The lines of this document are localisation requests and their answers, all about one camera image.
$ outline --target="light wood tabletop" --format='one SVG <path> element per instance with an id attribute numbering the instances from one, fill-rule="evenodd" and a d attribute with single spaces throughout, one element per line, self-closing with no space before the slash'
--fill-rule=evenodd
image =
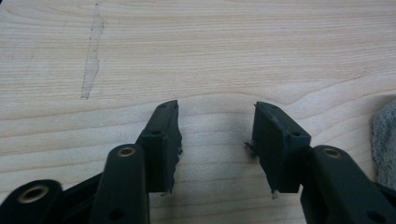
<path id="1" fill-rule="evenodd" d="M 61 1 L 0 5 L 0 201 L 67 189 L 134 143 L 177 99 L 184 153 L 151 222 L 305 223 L 272 199 L 244 149 L 254 104 L 284 109 L 312 146 L 346 150 L 371 179 L 371 121 L 396 98 L 395 1 Z"/>

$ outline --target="screw hole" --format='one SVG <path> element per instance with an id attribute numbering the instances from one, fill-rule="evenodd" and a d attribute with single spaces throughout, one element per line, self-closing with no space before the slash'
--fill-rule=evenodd
<path id="1" fill-rule="evenodd" d="M 336 151 L 331 148 L 325 148 L 323 151 L 326 154 L 326 156 L 331 157 L 331 158 L 338 159 L 338 158 L 343 157 L 343 155 L 339 151 Z"/>
<path id="2" fill-rule="evenodd" d="M 381 214 L 377 213 L 376 211 L 367 211 L 366 215 L 368 218 L 370 218 L 372 221 L 377 222 L 377 223 L 385 223 L 386 220 Z"/>
<path id="3" fill-rule="evenodd" d="M 124 217 L 124 213 L 119 208 L 114 209 L 113 211 L 108 213 L 108 219 L 111 221 L 120 220 Z"/>
<path id="4" fill-rule="evenodd" d="M 125 147 L 122 148 L 118 151 L 118 155 L 120 157 L 128 157 L 128 156 L 132 156 L 136 153 L 136 149 L 132 148 L 132 147 Z"/>
<path id="5" fill-rule="evenodd" d="M 18 198 L 18 202 L 20 203 L 33 203 L 42 197 L 44 197 L 50 189 L 44 185 L 37 185 L 28 190 L 26 190 L 21 196 Z"/>

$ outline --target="gray towel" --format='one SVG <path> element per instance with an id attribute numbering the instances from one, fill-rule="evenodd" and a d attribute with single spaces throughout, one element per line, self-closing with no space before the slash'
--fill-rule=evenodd
<path id="1" fill-rule="evenodd" d="M 373 124 L 377 182 L 396 190 L 396 101 L 384 106 Z"/>

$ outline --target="wood grain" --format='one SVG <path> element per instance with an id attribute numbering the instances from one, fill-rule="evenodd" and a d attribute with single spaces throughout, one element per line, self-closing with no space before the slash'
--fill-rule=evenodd
<path id="1" fill-rule="evenodd" d="M 35 179 L 68 188 L 101 172 L 178 99 L 184 154 L 174 194 L 150 196 L 152 223 L 304 223 L 299 195 L 272 200 L 243 149 L 253 104 L 281 106 L 313 146 L 346 150 L 374 179 L 371 119 L 396 98 L 395 15 L 371 0 L 5 0 L 0 201 Z"/>

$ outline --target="wooden surface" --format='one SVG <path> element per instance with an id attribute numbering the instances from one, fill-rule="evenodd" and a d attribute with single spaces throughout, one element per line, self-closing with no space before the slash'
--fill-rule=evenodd
<path id="1" fill-rule="evenodd" d="M 184 154 L 152 223 L 304 223 L 272 200 L 243 149 L 253 104 L 281 106 L 375 177 L 373 114 L 396 97 L 394 1 L 4 0 L 0 201 L 29 181 L 65 188 L 133 143 L 178 99 Z"/>

